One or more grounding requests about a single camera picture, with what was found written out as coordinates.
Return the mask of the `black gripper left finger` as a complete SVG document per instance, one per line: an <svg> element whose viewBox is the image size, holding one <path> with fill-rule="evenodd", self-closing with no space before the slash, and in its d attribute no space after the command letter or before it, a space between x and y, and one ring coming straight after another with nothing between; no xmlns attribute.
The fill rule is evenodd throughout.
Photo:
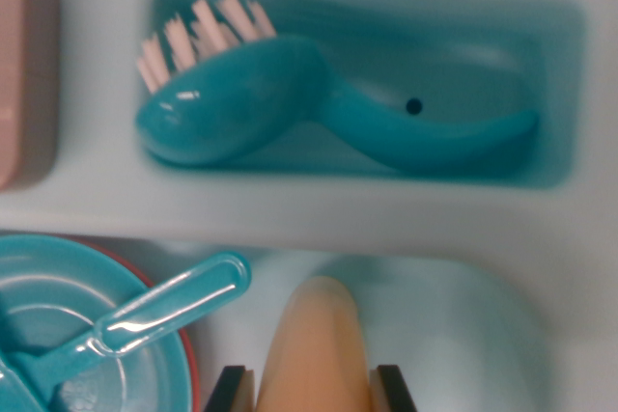
<svg viewBox="0 0 618 412"><path fill-rule="evenodd" d="M252 412L255 375L245 366L226 366L221 371L205 412Z"/></svg>

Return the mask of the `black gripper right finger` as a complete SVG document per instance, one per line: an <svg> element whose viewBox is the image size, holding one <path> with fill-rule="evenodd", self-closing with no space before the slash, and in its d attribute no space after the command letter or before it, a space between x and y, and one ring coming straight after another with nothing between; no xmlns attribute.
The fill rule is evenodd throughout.
<svg viewBox="0 0 618 412"><path fill-rule="evenodd" d="M417 407L397 365L379 365L370 371L371 410L417 412Z"/></svg>

